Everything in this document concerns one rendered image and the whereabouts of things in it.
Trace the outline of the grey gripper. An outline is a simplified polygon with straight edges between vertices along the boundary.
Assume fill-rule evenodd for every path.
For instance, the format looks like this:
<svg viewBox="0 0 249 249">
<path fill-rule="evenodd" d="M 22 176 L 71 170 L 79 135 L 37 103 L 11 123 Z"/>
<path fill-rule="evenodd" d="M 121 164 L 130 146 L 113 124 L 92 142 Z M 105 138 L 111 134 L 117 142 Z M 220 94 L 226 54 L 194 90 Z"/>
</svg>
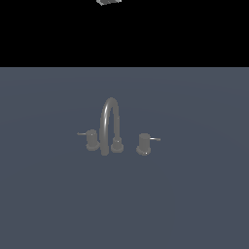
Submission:
<svg viewBox="0 0 249 249">
<path fill-rule="evenodd" d="M 102 6 L 102 5 L 107 5 L 111 3 L 119 3 L 119 2 L 122 2 L 122 0 L 96 0 L 96 2 Z"/>
</svg>

